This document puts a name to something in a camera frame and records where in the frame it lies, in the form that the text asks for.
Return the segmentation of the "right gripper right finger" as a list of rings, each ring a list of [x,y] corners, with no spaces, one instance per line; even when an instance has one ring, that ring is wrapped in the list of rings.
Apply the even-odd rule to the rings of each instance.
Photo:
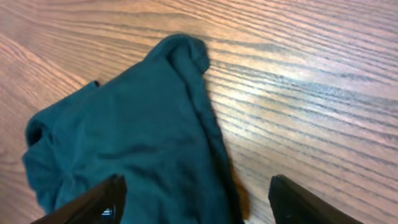
[[[276,224],[361,224],[284,175],[271,178],[268,199]]]

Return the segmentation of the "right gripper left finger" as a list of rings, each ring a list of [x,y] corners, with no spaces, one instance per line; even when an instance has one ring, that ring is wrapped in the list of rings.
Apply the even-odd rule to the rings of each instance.
[[[127,187],[122,175],[112,175],[85,194],[32,224],[120,224]]]

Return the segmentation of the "dark navy t-shirt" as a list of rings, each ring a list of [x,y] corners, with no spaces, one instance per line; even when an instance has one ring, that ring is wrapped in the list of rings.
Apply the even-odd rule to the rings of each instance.
[[[205,90],[203,41],[171,35],[107,82],[91,82],[27,124],[27,180],[46,213],[114,174],[123,223],[242,223]]]

